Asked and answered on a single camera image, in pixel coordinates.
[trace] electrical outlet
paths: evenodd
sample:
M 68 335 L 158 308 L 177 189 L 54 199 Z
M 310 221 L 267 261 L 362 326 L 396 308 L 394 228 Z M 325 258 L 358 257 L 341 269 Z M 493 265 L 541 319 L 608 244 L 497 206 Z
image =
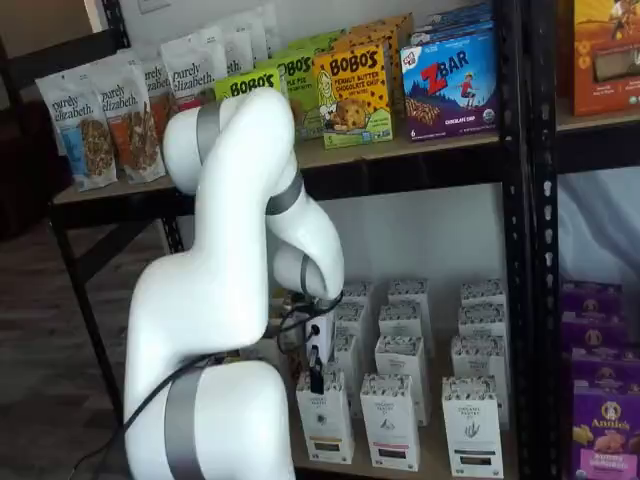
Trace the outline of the electrical outlet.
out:
M 171 5 L 170 0 L 138 0 L 138 6 L 140 7 L 140 13 L 153 12 L 164 7 Z

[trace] orange box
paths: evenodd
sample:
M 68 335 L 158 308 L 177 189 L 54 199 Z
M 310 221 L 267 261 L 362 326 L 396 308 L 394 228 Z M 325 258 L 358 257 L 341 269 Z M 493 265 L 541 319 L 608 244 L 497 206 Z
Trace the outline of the orange box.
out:
M 634 0 L 575 0 L 574 115 L 640 108 L 640 16 Z

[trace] shelf upright post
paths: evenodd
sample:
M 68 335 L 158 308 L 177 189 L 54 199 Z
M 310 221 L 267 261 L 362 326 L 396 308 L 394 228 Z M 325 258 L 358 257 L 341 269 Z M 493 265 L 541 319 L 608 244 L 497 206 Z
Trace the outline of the shelf upright post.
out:
M 531 163 L 535 199 L 534 293 L 541 477 L 560 480 L 561 353 L 556 165 L 556 1 L 530 1 Z
M 539 476 L 531 257 L 531 189 L 526 143 L 520 0 L 494 2 L 500 89 L 502 200 L 509 290 L 512 401 L 516 412 L 520 480 Z

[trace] blue box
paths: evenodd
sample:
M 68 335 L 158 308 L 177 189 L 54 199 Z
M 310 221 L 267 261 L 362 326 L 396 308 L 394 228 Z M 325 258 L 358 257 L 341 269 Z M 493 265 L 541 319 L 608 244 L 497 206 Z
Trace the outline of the blue box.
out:
M 411 140 L 496 128 L 499 92 L 493 30 L 406 47 L 400 57 Z

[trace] purple box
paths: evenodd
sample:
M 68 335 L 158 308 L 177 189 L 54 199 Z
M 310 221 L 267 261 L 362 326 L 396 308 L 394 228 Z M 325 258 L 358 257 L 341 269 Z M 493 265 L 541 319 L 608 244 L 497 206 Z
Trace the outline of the purple box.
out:
M 599 315 L 583 317 L 574 312 L 564 312 L 561 323 L 562 351 L 570 353 L 573 347 L 624 347 L 629 333 L 621 316 Z
M 560 307 L 563 312 L 600 318 L 622 315 L 622 286 L 611 283 L 569 281 L 562 284 Z
M 640 351 L 628 348 L 574 348 L 571 377 L 590 385 L 640 382 Z
M 606 388 L 574 382 L 572 463 L 576 480 L 636 480 L 640 453 L 640 386 Z

